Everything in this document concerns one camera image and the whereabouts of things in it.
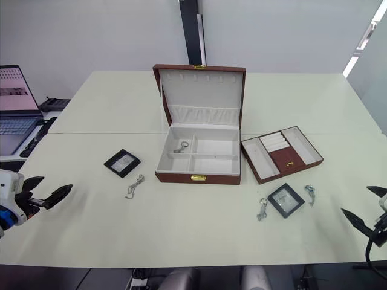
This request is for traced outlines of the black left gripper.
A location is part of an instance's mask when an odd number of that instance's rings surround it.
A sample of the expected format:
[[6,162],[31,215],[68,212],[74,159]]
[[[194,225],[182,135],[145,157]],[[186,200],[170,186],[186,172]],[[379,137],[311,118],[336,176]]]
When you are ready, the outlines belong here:
[[34,176],[24,180],[22,192],[15,196],[17,206],[24,212],[27,219],[32,218],[40,208],[51,209],[62,201],[73,188],[72,184],[59,187],[46,199],[33,198],[32,190],[44,179],[44,176]]

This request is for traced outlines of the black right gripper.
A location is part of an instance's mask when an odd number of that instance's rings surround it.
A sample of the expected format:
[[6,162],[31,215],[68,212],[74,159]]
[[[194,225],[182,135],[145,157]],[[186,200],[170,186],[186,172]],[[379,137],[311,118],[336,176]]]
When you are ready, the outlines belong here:
[[[366,188],[380,198],[383,198],[387,194],[387,189],[383,188],[383,187],[367,186]],[[359,230],[361,233],[363,233],[369,239],[373,240],[373,242],[376,241],[376,237],[375,237],[376,233],[383,233],[386,231],[387,212],[384,212],[380,217],[377,218],[374,228],[370,228],[364,223],[363,219],[358,217],[356,214],[354,214],[354,213],[352,213],[344,208],[341,208],[341,211],[345,215],[345,217],[349,220],[350,224],[354,228]]]

